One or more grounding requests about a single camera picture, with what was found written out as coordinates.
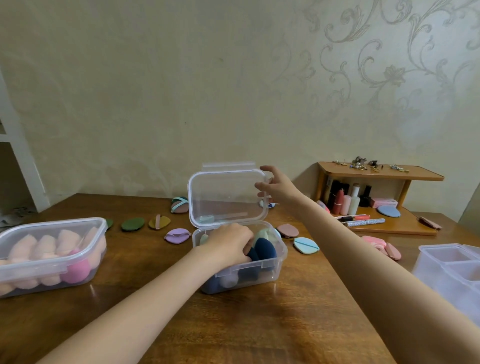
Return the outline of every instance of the wall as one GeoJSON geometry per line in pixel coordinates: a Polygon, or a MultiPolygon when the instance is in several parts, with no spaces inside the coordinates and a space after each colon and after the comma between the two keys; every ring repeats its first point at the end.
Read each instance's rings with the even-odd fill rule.
{"type": "Polygon", "coordinates": [[[480,184],[477,186],[459,223],[480,236],[480,184]]]}
{"type": "Polygon", "coordinates": [[[51,201],[184,194],[202,162],[422,165],[411,210],[480,180],[477,0],[1,0],[0,66],[51,201]]]}
{"type": "Polygon", "coordinates": [[[30,200],[30,193],[10,143],[0,143],[0,216],[30,200]]]}

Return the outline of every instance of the forearm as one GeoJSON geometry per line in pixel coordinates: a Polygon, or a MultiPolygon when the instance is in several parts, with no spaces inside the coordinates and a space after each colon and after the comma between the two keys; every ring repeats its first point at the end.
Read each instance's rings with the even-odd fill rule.
{"type": "Polygon", "coordinates": [[[213,274],[219,259],[206,246],[105,312],[44,357],[39,364],[135,364],[165,325],[213,274]]]}
{"type": "Polygon", "coordinates": [[[310,199],[291,212],[399,363],[478,363],[480,329],[310,199]]]}

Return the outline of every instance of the plastic storage container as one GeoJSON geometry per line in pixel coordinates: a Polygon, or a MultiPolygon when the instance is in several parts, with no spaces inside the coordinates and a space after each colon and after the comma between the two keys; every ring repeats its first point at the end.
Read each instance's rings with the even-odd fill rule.
{"type": "Polygon", "coordinates": [[[40,222],[0,234],[0,298],[90,281],[105,254],[104,218],[40,222]]]}
{"type": "Polygon", "coordinates": [[[413,274],[480,326],[480,248],[422,245],[413,274]]]}
{"type": "Polygon", "coordinates": [[[193,233],[193,246],[200,244],[203,234],[223,224],[237,222],[248,226],[256,234],[268,229],[269,241],[276,258],[231,266],[213,275],[202,287],[207,294],[218,293],[278,279],[282,262],[287,257],[287,246],[274,227],[263,221],[268,213],[268,199],[260,197],[256,182],[266,182],[266,175],[252,162],[203,164],[201,172],[188,181],[190,222],[198,229],[193,233]]]}

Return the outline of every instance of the pink box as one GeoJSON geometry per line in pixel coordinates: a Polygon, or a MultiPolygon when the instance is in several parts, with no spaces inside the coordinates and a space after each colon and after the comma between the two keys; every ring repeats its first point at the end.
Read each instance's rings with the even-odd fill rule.
{"type": "Polygon", "coordinates": [[[393,206],[396,207],[398,202],[392,198],[378,198],[372,197],[370,199],[370,207],[377,208],[378,206],[393,206]]]}

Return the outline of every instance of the plastic lid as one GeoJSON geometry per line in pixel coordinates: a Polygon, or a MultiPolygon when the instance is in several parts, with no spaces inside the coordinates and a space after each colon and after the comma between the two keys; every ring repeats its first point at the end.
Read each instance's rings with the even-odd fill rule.
{"type": "Polygon", "coordinates": [[[209,228],[232,222],[263,220],[268,213],[267,196],[257,196],[256,182],[267,182],[253,162],[209,163],[188,181],[189,215],[192,225],[209,228]]]}

